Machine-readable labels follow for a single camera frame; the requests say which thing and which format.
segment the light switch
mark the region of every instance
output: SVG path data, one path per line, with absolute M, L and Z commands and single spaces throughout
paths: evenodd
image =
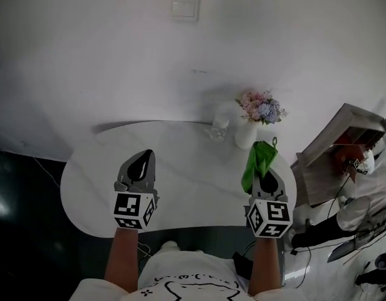
M 197 22 L 200 0 L 170 0 L 172 19 L 176 21 Z
M 172 15 L 177 17 L 194 17 L 194 3 L 172 3 Z

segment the dark floor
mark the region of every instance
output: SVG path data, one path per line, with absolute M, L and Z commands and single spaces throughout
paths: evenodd
M 39 161 L 60 184 L 65 163 Z M 231 258 L 243 253 L 253 234 L 220 226 L 142 233 L 139 240 L 152 252 L 174 240 L 182 250 Z M 111 243 L 73 226 L 60 189 L 32 157 L 0 153 L 0 289 L 7 299 L 50 293 L 50 299 L 68 300 L 81 279 L 103 278 Z

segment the flowers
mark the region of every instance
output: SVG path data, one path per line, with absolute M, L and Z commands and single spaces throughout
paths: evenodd
M 275 124 L 286 116 L 285 109 L 280 107 L 279 101 L 273 99 L 270 92 L 257 92 L 248 90 L 235 99 L 240 107 L 246 112 L 250 122 L 262 122 L 263 124 Z

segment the white wall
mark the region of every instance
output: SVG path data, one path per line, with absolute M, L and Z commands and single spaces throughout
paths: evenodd
M 292 163 L 344 102 L 386 116 L 386 0 L 0 0 L 0 146 L 67 160 L 134 120 L 209 122 L 240 88 L 273 89 Z

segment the black and white marker cube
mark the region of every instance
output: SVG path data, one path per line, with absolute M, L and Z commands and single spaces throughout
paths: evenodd
M 288 204 L 255 199 L 248 213 L 248 221 L 257 238 L 280 238 L 292 225 L 292 211 Z
M 153 194 L 114 192 L 111 195 L 110 212 L 121 228 L 145 231 L 154 211 Z

